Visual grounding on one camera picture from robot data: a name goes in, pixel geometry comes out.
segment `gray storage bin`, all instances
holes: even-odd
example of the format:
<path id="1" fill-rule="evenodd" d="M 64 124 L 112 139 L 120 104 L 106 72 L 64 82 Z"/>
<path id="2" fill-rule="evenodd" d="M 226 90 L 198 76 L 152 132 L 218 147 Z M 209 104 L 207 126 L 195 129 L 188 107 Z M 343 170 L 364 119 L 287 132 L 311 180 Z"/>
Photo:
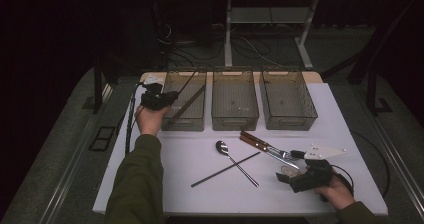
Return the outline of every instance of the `gray storage bin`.
<path id="1" fill-rule="evenodd" d="M 263 67 L 260 89 L 267 129 L 307 131 L 318 118 L 298 67 Z"/>
<path id="2" fill-rule="evenodd" d="M 258 103 L 251 67 L 215 67 L 212 91 L 212 129 L 215 131 L 254 131 L 258 118 Z"/>
<path id="3" fill-rule="evenodd" d="M 206 68 L 169 68 L 163 92 L 180 91 L 193 72 L 196 72 L 193 78 L 190 82 L 188 82 L 178 99 L 171 105 L 170 110 L 164 115 L 161 126 L 162 131 L 204 130 L 205 87 L 207 76 Z M 191 98 L 193 98 L 193 102 L 189 106 L 185 106 L 187 102 L 190 102 Z M 184 108 L 187 109 L 185 109 L 178 118 L 174 118 L 175 115 Z"/>

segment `metal rod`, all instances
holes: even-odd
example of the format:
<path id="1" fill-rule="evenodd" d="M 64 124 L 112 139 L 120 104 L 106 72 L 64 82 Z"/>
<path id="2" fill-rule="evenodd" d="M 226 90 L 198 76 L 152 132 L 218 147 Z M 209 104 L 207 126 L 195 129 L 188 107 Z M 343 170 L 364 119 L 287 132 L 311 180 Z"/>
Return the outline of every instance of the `metal rod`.
<path id="1" fill-rule="evenodd" d="M 241 168 L 241 166 L 239 166 L 239 164 L 237 164 L 237 162 L 234 161 L 233 158 L 231 158 L 230 156 L 228 156 L 228 158 L 230 158 L 230 160 L 234 163 L 234 165 L 236 165 L 238 169 L 240 169 L 240 171 L 243 172 L 243 174 L 247 177 L 247 179 L 249 179 L 250 182 L 252 182 L 253 185 L 255 185 L 255 187 L 259 186 L 259 183 L 255 181 L 255 179 L 253 179 L 249 174 L 247 174 L 247 172 L 243 168 Z"/>
<path id="2" fill-rule="evenodd" d="M 191 81 L 191 79 L 193 78 L 194 74 L 196 74 L 196 72 L 198 72 L 200 69 L 200 66 L 198 66 L 196 68 L 196 70 L 193 71 L 193 74 L 191 74 L 190 78 L 186 81 L 186 83 L 184 84 L 184 86 L 181 88 L 181 90 L 178 93 L 183 92 L 184 88 L 188 85 L 188 83 Z"/>
<path id="3" fill-rule="evenodd" d="M 197 99 L 198 96 L 205 90 L 206 85 L 203 85 L 185 104 L 181 107 L 180 110 L 175 113 L 171 121 L 180 118 L 180 116 L 187 110 L 187 108 Z"/>
<path id="4" fill-rule="evenodd" d="M 231 165 L 231 166 L 229 166 L 229 167 L 227 167 L 227 168 L 225 168 L 225 169 L 222 169 L 222 170 L 221 170 L 221 171 L 219 171 L 219 172 L 216 172 L 216 173 L 214 173 L 214 174 L 212 174 L 212 175 L 210 175 L 210 176 L 208 176 L 208 177 L 206 177 L 206 178 L 204 178 L 204 179 L 202 179 L 202 180 L 200 180 L 200 181 L 198 181 L 198 182 L 196 182 L 196 183 L 192 184 L 192 185 L 191 185 L 191 187 L 195 187 L 195 186 L 199 185 L 200 183 L 205 182 L 205 181 L 207 181 L 207 180 L 211 179 L 212 177 L 217 176 L 218 174 L 221 174 L 221 173 L 223 173 L 224 171 L 226 171 L 226 170 L 228 170 L 228 169 L 230 169 L 230 168 L 233 168 L 233 167 L 235 167 L 236 165 L 238 165 L 238 164 L 240 164 L 240 163 L 242 163 L 242 162 L 244 162 L 244 161 L 246 161 L 246 160 L 248 160 L 248 159 L 250 159 L 250 158 L 252 158 L 252 157 L 254 157 L 254 156 L 256 156 L 256 155 L 258 155 L 259 153 L 261 153 L 261 152 L 256 152 L 255 154 L 253 154 L 253 155 L 251 155 L 251 156 L 249 156 L 249 157 L 246 157 L 246 158 L 244 158 L 243 160 L 241 160 L 241 161 L 239 161 L 239 162 L 237 162 L 237 163 L 235 163 L 235 164 L 233 164 L 233 165 Z"/>

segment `person's right hand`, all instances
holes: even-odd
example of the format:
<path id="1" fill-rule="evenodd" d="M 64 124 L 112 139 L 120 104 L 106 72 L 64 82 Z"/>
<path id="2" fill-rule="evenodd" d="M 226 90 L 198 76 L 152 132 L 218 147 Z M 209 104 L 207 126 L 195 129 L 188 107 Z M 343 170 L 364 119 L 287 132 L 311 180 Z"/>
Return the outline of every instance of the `person's right hand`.
<path id="1" fill-rule="evenodd" d="M 337 176 L 333 176 L 329 186 L 315 188 L 315 193 L 325 196 L 336 210 L 341 210 L 356 202 L 349 189 Z"/>
<path id="2" fill-rule="evenodd" d="M 158 111 L 150 110 L 147 107 L 138 106 L 134 113 L 140 134 L 150 134 L 156 136 L 162 125 L 162 117 L 169 110 L 169 106 Z"/>

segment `olive jacket sleeve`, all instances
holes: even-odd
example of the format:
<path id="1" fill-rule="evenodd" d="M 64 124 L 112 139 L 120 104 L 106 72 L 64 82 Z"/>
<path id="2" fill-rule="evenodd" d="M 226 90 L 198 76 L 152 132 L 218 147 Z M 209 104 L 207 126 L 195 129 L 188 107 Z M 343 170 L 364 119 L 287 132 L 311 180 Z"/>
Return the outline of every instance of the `olive jacket sleeve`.
<path id="1" fill-rule="evenodd" d="M 105 223 L 163 223 L 161 143 L 141 135 L 120 164 L 109 197 Z"/>
<path id="2" fill-rule="evenodd" d="M 355 202 L 337 212 L 343 224 L 382 224 L 362 202 Z"/>

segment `white tabletop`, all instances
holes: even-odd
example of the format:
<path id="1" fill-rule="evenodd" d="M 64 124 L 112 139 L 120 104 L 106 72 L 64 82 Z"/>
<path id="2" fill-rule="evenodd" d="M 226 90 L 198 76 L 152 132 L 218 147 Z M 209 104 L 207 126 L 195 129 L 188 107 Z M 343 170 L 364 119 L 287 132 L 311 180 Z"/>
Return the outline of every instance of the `white tabletop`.
<path id="1" fill-rule="evenodd" d="M 387 215 L 387 206 L 360 155 L 356 144 L 327 84 L 307 84 L 318 119 L 309 131 L 271 131 L 265 128 L 260 90 L 256 96 L 260 117 L 252 135 L 282 150 L 306 151 L 311 144 L 346 148 L 347 153 L 329 158 L 331 164 L 344 168 L 353 177 L 355 198 L 376 215 Z M 139 88 L 136 97 L 144 92 Z M 242 160 L 257 149 L 239 140 L 239 131 L 213 131 L 211 103 L 212 86 L 208 83 L 205 102 L 205 130 L 203 132 L 162 132 L 162 163 L 164 173 L 164 212 L 168 215 L 243 215 L 243 216 L 314 216 L 333 213 L 330 204 L 320 201 L 312 190 L 294 193 L 288 184 L 277 180 L 282 162 L 261 153 L 241 164 L 258 183 L 255 187 L 237 168 L 191 187 L 191 184 L 232 165 L 215 149 L 215 143 L 227 143 L 235 161 Z M 112 191 L 116 170 L 124 158 L 127 116 L 119 132 L 106 169 L 94 212 L 104 213 Z M 131 149 L 138 136 L 132 133 Z M 296 164 L 304 168 L 303 160 Z"/>

